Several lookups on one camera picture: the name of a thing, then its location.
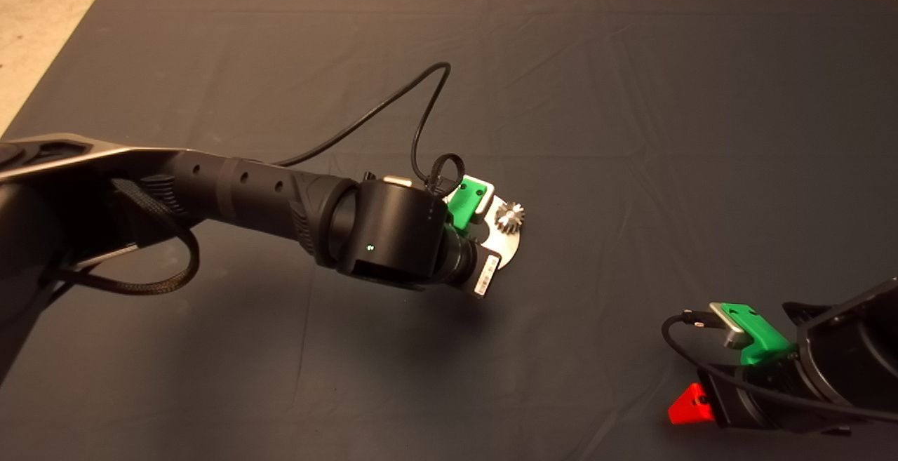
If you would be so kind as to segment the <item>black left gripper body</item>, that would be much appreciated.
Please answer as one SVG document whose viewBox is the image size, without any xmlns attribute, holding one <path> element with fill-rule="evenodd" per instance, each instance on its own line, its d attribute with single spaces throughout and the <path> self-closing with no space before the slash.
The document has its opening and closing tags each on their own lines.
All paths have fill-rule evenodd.
<svg viewBox="0 0 898 461">
<path fill-rule="evenodd" d="M 484 298 L 500 268 L 500 254 L 456 233 L 446 234 L 442 249 L 443 285 Z"/>
</svg>

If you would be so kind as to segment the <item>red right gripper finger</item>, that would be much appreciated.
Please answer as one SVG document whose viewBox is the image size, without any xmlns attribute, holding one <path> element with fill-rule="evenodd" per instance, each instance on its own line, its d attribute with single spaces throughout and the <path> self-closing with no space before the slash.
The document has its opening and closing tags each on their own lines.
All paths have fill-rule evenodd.
<svg viewBox="0 0 898 461">
<path fill-rule="evenodd" d="M 700 383 L 692 383 L 669 406 L 668 419 L 673 425 L 715 422 L 709 395 Z"/>
</svg>

